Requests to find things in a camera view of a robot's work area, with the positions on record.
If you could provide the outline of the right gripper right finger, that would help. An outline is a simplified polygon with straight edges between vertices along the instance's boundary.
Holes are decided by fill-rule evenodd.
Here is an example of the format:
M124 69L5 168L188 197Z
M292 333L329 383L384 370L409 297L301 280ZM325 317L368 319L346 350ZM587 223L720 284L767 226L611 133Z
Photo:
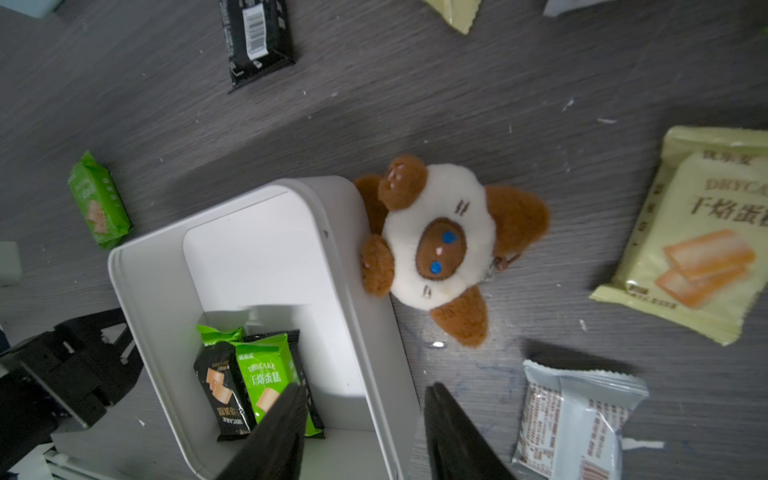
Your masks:
M514 478L442 383L425 389L424 423L433 479Z

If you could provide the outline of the cream cookie packet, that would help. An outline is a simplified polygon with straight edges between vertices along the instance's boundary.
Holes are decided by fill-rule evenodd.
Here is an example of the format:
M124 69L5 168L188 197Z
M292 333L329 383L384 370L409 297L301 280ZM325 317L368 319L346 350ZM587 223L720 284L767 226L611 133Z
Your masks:
M474 23L481 0L425 0L456 31L467 35Z

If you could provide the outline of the clear snack packet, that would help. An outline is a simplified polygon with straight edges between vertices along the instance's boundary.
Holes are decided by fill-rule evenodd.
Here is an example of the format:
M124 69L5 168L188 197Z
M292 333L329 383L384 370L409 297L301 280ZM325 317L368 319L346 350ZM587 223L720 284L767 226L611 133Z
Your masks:
M512 463L538 479L620 479L622 430L649 396L632 375L523 362L528 389Z

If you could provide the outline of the brown white plush toy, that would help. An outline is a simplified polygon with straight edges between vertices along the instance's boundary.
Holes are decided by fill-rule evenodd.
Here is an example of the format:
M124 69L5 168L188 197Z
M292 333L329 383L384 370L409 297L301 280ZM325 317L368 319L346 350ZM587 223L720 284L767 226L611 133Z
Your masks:
M479 347L489 329L480 285L547 233L547 205L513 186L483 185L466 167L413 156L354 185L370 229L360 247L363 289L425 311L459 344Z

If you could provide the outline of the black barcode snack packet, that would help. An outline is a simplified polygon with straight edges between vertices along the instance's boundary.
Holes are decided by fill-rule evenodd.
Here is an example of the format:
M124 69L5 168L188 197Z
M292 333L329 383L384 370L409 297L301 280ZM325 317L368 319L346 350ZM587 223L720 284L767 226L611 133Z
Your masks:
M219 0L232 90L295 64L285 0Z

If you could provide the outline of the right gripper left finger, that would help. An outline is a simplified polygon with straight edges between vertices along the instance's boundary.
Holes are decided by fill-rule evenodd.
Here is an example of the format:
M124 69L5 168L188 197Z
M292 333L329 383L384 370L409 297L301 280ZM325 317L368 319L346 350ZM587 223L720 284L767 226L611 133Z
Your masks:
M298 479L308 419L306 400L304 386L288 385L217 479Z

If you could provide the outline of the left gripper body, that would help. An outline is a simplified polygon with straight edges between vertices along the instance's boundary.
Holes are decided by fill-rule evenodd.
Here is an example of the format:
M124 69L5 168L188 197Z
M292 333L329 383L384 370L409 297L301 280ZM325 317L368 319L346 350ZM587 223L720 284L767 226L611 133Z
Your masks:
M1 472L51 435L91 428L143 370L120 308L64 321L1 352Z

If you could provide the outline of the white cookie packet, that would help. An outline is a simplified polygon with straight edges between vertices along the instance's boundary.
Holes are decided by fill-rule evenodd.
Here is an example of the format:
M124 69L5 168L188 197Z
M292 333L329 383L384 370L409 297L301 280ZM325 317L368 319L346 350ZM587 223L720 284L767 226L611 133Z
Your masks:
M556 18L562 14L588 8L611 0L548 0L544 6L543 16Z

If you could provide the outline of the white storage box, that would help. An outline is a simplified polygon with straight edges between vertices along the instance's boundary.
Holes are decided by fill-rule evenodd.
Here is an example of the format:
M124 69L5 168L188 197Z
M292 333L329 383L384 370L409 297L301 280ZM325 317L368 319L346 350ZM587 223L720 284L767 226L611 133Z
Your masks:
M298 330L325 425L305 479L404 479L420 406L392 303L362 287L361 195L338 176L282 179L114 249L109 275L136 347L194 474L241 450L194 374L198 327Z

